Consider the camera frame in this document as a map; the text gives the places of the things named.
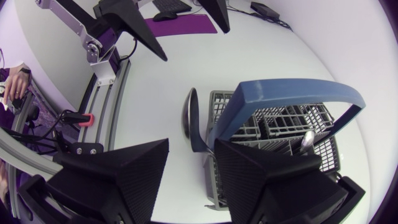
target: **white desk surface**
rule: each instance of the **white desk surface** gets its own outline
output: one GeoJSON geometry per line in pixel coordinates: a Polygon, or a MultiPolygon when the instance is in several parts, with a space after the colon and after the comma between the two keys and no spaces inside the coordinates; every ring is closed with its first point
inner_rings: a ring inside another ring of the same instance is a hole
{"type": "MultiPolygon", "coordinates": [[[[249,11],[249,1],[230,1],[249,11]]],[[[192,12],[199,7],[193,6],[192,12]]],[[[145,18],[158,10],[150,2],[140,9],[145,18]]],[[[191,89],[198,91],[200,129],[205,137],[212,90],[234,90],[239,82],[267,78],[316,78],[333,80],[317,56],[291,31],[255,17],[228,11],[231,31],[159,37],[169,61],[163,62],[142,44],[131,57],[132,67],[123,94],[115,148],[169,138],[170,153],[164,169],[152,220],[166,223],[217,223],[231,220],[229,212],[206,208],[202,156],[185,140],[181,114],[191,89]]],[[[121,55],[133,46],[122,35],[121,55]]],[[[329,103],[337,118],[348,105],[329,103]]],[[[366,194],[345,223],[366,223],[369,210],[369,167],[356,121],[336,135],[341,174],[351,177],[366,194]]]]}

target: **power adapter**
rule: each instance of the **power adapter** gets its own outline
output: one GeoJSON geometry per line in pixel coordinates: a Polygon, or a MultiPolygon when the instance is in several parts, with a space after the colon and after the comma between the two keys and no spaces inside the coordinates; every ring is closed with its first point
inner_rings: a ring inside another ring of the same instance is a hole
{"type": "Polygon", "coordinates": [[[262,16],[270,17],[271,19],[279,19],[279,14],[264,4],[251,2],[250,8],[262,16]]]}

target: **metal spoon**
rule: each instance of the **metal spoon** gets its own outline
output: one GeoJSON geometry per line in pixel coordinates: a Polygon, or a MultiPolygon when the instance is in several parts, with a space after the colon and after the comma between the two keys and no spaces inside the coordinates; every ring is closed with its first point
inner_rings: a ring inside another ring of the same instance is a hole
{"type": "Polygon", "coordinates": [[[315,132],[314,131],[307,131],[304,134],[303,140],[301,142],[301,152],[307,152],[313,148],[313,140],[315,139],[315,132]]]}
{"type": "Polygon", "coordinates": [[[191,142],[193,152],[213,154],[200,136],[199,130],[199,102],[195,88],[189,92],[182,111],[182,127],[185,137],[191,142]]]}

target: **dish rack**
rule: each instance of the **dish rack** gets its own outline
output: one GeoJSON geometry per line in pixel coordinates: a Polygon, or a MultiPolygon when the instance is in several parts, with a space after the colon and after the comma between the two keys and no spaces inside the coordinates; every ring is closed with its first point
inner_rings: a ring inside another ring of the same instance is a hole
{"type": "MultiPolygon", "coordinates": [[[[212,91],[207,136],[217,123],[233,95],[233,91],[212,91]]],[[[281,154],[301,155],[302,138],[307,131],[315,132],[314,142],[329,134],[335,119],[323,103],[257,109],[250,118],[229,139],[231,142],[281,154]]],[[[338,148],[334,136],[316,145],[306,153],[322,157],[320,170],[332,174],[340,169],[338,148]]],[[[204,163],[207,196],[215,210],[227,210],[223,183],[215,160],[207,156],[204,163]]]]}

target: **black keyboard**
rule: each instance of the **black keyboard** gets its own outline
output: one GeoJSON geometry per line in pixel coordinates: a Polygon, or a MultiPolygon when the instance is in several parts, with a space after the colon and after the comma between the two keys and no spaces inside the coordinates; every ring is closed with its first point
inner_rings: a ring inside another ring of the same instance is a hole
{"type": "Polygon", "coordinates": [[[154,5],[160,12],[189,12],[192,7],[180,0],[153,0],[154,5]]]}

